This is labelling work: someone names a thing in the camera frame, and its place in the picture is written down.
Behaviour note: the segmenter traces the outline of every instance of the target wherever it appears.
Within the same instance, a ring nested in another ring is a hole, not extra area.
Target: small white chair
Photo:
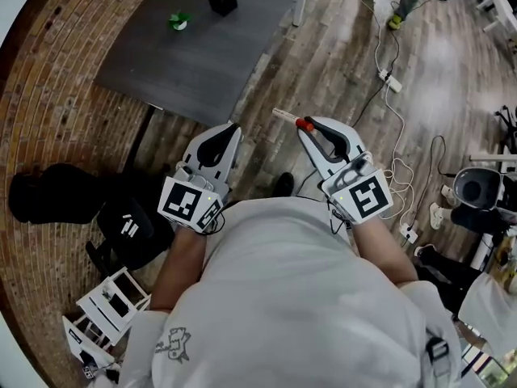
[[[142,296],[135,305],[122,293],[115,280],[125,275]],[[107,277],[100,285],[81,297],[77,305],[86,317],[115,346],[131,327],[131,321],[139,310],[144,310],[150,303],[148,295],[128,273],[127,268],[120,269],[113,276]]]
[[[80,331],[77,327],[77,325],[85,319],[87,320],[85,315],[74,323],[70,322],[65,316],[61,316],[61,319],[63,321],[63,327],[65,328],[66,340],[70,351],[85,366],[90,364],[88,361],[90,357],[95,361],[99,369],[115,363],[115,358],[105,351],[105,348],[109,348],[110,344],[103,345],[104,336],[98,335],[95,331],[91,330],[91,322],[88,323],[84,332]]]

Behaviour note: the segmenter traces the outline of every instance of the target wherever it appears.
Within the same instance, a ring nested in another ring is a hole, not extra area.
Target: extension cord
[[[402,90],[402,84],[396,80],[393,75],[390,74],[388,80],[386,80],[386,76],[388,76],[388,70],[383,69],[379,72],[379,78],[381,78],[383,82],[386,82],[393,92],[400,92]]]
[[[414,242],[417,241],[418,234],[416,234],[416,232],[407,223],[402,224],[399,231],[411,244],[414,244]]]

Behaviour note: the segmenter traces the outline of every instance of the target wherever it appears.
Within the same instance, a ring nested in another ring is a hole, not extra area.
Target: green object
[[[401,28],[402,17],[399,15],[393,15],[393,18],[389,20],[388,27],[391,30],[398,30]]]
[[[189,14],[179,11],[176,14],[170,15],[169,27],[175,30],[183,30],[187,26],[187,22],[189,22],[190,19],[191,16]]]

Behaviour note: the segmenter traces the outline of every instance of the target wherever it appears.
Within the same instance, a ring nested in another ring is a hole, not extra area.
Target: white sleeve
[[[449,386],[453,386],[460,376],[461,348],[460,338],[452,323],[452,314],[443,306],[438,289],[431,282],[410,282],[403,285],[400,290],[420,309],[426,319],[427,330],[448,343],[451,361]]]
[[[132,321],[128,348],[120,371],[120,388],[152,387],[151,365],[156,343],[163,333],[168,314],[146,310]]]

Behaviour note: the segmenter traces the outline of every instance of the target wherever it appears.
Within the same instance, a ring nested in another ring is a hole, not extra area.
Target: logo print
[[[170,190],[163,211],[182,220],[190,221],[200,197],[201,191],[175,183]]]
[[[379,211],[388,204],[388,200],[375,176],[351,188],[350,194],[362,218]]]
[[[169,331],[169,344],[165,345],[163,342],[158,342],[154,353],[168,352],[167,356],[170,360],[182,364],[183,360],[190,360],[185,347],[190,338],[191,334],[187,332],[185,327],[173,327]]]
[[[128,235],[132,238],[138,230],[138,224],[131,218],[131,214],[126,214],[122,216],[123,219],[129,219],[124,224],[122,231],[120,232],[122,235]]]

